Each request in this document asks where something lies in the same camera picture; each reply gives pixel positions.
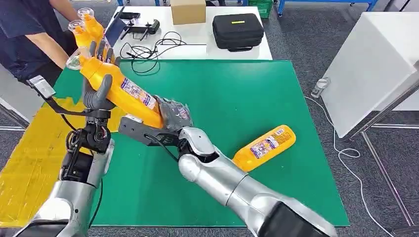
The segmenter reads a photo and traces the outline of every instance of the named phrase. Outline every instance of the white cable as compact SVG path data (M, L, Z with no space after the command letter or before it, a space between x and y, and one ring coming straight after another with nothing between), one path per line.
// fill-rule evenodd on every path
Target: white cable
M347 157L350 158L359 158L361 156L361 153L354 149L354 148L345 148L343 150L338 150L336 148L336 129L335 126L333 125L332 121L329 119L325 108L323 108L322 105L320 105L317 101L313 100L310 97L304 96L304 98L313 101L314 103L316 103L318 106L320 106L320 108L322 108L323 112L325 113L326 119L328 120L328 122L330 123L330 125L333 127L333 148L335 149L335 151L338 152L337 157L339 158L340 162L343 164L343 166L345 166L345 168L359 181L359 184L361 185L361 199L362 199L362 203L364 204L365 210L367 211L368 215L370 216L371 220L374 221L378 227L380 227L383 231L385 231L390 237L394 237L390 232L388 232L382 225L380 225L375 219L374 217L371 215L370 211L368 210L367 207L367 203L365 202L364 199L364 192L363 192L363 186L362 186L362 180L354 173L352 172L352 170L343 162L342 158L340 157L341 154L344 154ZM355 152L356 155L350 155L348 153L346 153L347 151L353 151Z

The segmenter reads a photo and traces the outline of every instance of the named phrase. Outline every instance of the clear bottle top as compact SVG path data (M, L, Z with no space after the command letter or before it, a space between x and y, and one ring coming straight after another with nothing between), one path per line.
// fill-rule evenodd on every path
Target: clear bottle top
M68 24L68 29L74 34L81 34L86 31L86 27L82 20L74 20Z
M89 7L83 7L77 11L77 15L80 17L80 19L88 21L94 18L94 11Z
M82 69L83 63L91 58L91 54L87 47L79 47L67 60L66 66L71 70Z

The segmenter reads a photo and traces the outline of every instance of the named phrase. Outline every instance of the blue frame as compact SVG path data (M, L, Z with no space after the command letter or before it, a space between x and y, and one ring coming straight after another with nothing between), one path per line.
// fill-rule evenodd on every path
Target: blue frame
M154 3L156 4L156 6L160 6L160 0L154 0ZM124 4L124 0L118 0L118 5L122 6ZM247 6L249 5L249 0L243 0L242 6Z
M378 0L279 0L278 16L284 12L285 1L368 3L367 11L372 11Z
M160 0L154 0L154 3L156 4L156 6L160 6ZM118 5L124 5L124 0L118 0Z

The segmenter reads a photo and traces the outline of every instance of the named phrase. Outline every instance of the dark blue shirt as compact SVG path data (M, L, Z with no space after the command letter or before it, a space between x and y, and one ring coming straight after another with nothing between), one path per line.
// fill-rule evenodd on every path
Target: dark blue shirt
M44 32L63 48L66 46L49 0L0 0L0 63L18 80L51 62L25 36Z

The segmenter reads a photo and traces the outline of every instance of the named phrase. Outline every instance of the case handle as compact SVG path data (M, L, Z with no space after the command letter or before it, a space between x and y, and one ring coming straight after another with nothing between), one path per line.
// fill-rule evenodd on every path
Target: case handle
M229 48L228 51L230 51L230 52L244 52L244 51L249 51L252 48L253 48L253 46L243 47L243 48Z

